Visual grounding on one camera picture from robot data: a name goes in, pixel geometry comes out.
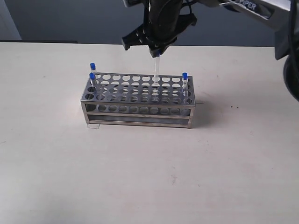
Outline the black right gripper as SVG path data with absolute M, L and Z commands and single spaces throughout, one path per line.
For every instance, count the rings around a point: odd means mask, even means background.
M 153 58 L 161 56 L 176 37 L 188 26 L 194 26 L 197 18 L 191 3 L 181 0 L 144 0 L 144 22 L 121 38 L 125 50 L 132 46 L 149 45 Z

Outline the silver Piper robot arm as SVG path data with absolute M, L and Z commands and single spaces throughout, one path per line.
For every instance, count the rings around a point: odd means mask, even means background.
M 122 37 L 125 50 L 145 45 L 153 58 L 162 55 L 177 36 L 197 18 L 192 12 L 196 0 L 126 0 L 124 5 L 144 6 L 143 23 Z M 295 98 L 299 98 L 299 2 L 297 0 L 200 0 L 207 7 L 224 7 L 243 13 L 275 31 L 275 59 L 286 57 L 283 80 Z

